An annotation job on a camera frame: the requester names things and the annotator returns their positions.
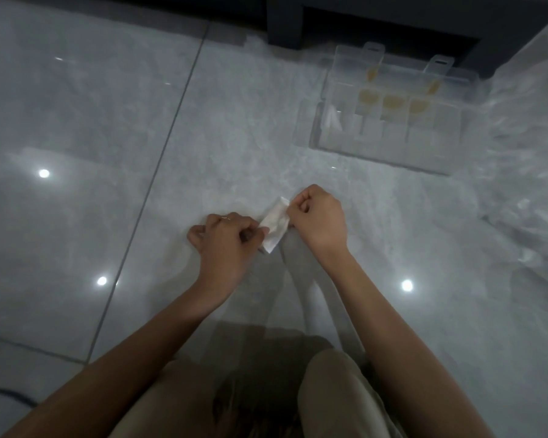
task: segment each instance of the tile floor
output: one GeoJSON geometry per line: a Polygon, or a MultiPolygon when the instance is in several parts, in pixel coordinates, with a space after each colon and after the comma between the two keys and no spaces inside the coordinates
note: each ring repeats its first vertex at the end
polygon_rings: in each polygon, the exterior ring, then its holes
{"type": "MultiPolygon", "coordinates": [[[[102,0],[0,0],[0,387],[44,399],[146,323],[195,279],[184,233],[204,214],[259,217],[316,182],[496,434],[548,437],[548,283],[450,180],[307,147],[332,50],[102,0]]],[[[289,234],[182,353],[225,373],[248,344],[319,337],[363,359],[289,234]]],[[[25,412],[0,397],[0,434],[25,412]]]]}

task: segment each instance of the forearm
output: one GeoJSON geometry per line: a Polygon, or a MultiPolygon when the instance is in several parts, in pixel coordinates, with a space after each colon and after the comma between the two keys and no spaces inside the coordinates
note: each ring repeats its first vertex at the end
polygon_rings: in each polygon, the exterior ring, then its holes
{"type": "Polygon", "coordinates": [[[196,284],[65,384],[5,437],[107,436],[215,305],[196,284]]]}
{"type": "Polygon", "coordinates": [[[430,349],[342,252],[321,262],[410,437],[490,437],[487,426],[430,349]]]}

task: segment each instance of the person's left hand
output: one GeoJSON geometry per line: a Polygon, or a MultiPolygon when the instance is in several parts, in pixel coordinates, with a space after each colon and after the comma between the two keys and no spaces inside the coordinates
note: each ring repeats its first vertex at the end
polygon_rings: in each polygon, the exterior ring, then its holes
{"type": "Polygon", "coordinates": [[[218,304],[232,294],[262,245],[268,228],[258,225],[253,218],[232,212],[227,217],[208,215],[205,225],[190,228],[187,239],[201,255],[197,284],[218,304]]]}

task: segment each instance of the grout line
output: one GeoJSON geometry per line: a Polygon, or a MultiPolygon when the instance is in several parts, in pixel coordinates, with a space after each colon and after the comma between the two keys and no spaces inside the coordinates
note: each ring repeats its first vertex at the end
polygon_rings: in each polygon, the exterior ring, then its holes
{"type": "Polygon", "coordinates": [[[138,218],[136,218],[136,224],[134,225],[134,230],[132,230],[132,235],[130,237],[130,240],[128,241],[128,246],[126,247],[126,250],[124,252],[124,257],[122,258],[122,261],[120,263],[120,268],[118,269],[118,273],[116,275],[116,279],[114,280],[114,285],[111,288],[110,296],[107,299],[106,306],[103,309],[102,317],[99,320],[99,323],[97,324],[97,329],[95,331],[95,335],[93,336],[92,343],[89,347],[89,353],[87,360],[85,361],[85,364],[89,364],[89,361],[91,361],[91,357],[93,354],[93,350],[95,348],[95,343],[97,341],[97,337],[99,336],[100,331],[102,330],[103,321],[107,315],[107,311],[110,308],[111,299],[114,296],[114,291],[116,290],[116,285],[118,280],[120,279],[120,274],[122,272],[122,269],[124,268],[124,263],[126,261],[126,258],[128,257],[128,252],[130,251],[130,247],[132,246],[132,241],[134,240],[134,236],[136,235],[136,230],[138,229],[138,225],[140,223],[140,219],[142,218],[142,215],[144,213],[144,208],[146,207],[146,202],[148,201],[148,196],[150,195],[150,191],[153,188],[154,180],[156,178],[156,174],[158,173],[158,169],[161,166],[162,157],[164,156],[165,150],[168,145],[168,140],[170,139],[170,135],[172,133],[172,129],[175,126],[176,122],[176,116],[179,114],[179,111],[181,110],[181,105],[183,104],[184,95],[187,92],[187,88],[189,87],[189,82],[191,80],[191,77],[193,76],[193,71],[195,70],[195,66],[197,65],[197,59],[199,58],[199,54],[201,53],[201,48],[203,47],[203,44],[205,43],[205,38],[207,36],[207,33],[209,32],[209,27],[211,25],[211,21],[207,21],[207,27],[205,28],[205,32],[203,33],[203,38],[201,39],[201,43],[199,44],[199,48],[197,49],[197,55],[195,55],[195,59],[193,60],[193,65],[191,66],[191,71],[189,73],[189,77],[187,78],[187,82],[184,84],[183,93],[181,95],[181,100],[179,101],[178,106],[176,107],[175,116],[172,119],[172,123],[170,125],[170,129],[168,131],[167,139],[165,140],[164,146],[162,147],[160,157],[158,158],[158,163],[156,163],[156,168],[154,169],[153,177],[150,180],[150,184],[148,185],[148,190],[146,191],[146,195],[144,196],[144,202],[142,203],[142,207],[140,208],[140,212],[138,214],[138,218]]]}
{"type": "Polygon", "coordinates": [[[5,343],[5,344],[8,344],[10,346],[20,347],[21,349],[30,350],[30,351],[36,352],[36,353],[42,353],[43,355],[49,355],[51,357],[59,358],[61,360],[65,360],[65,361],[70,361],[70,362],[76,363],[76,364],[85,364],[85,361],[80,360],[78,358],[69,357],[67,355],[62,355],[60,353],[49,352],[48,350],[44,350],[44,349],[41,349],[39,347],[29,346],[29,345],[26,345],[26,344],[23,344],[23,343],[18,343],[16,341],[7,340],[7,339],[1,338],[1,337],[0,337],[0,343],[5,343]]]}

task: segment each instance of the black cable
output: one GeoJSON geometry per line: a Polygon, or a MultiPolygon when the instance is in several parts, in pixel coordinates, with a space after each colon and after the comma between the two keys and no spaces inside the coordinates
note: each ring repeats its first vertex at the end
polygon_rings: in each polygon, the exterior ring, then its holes
{"type": "Polygon", "coordinates": [[[20,392],[17,392],[15,390],[2,389],[0,387],[0,395],[15,399],[19,403],[24,404],[25,406],[28,406],[31,409],[34,409],[36,406],[38,406],[38,403],[34,399],[27,397],[26,395],[21,394],[20,392]]]}

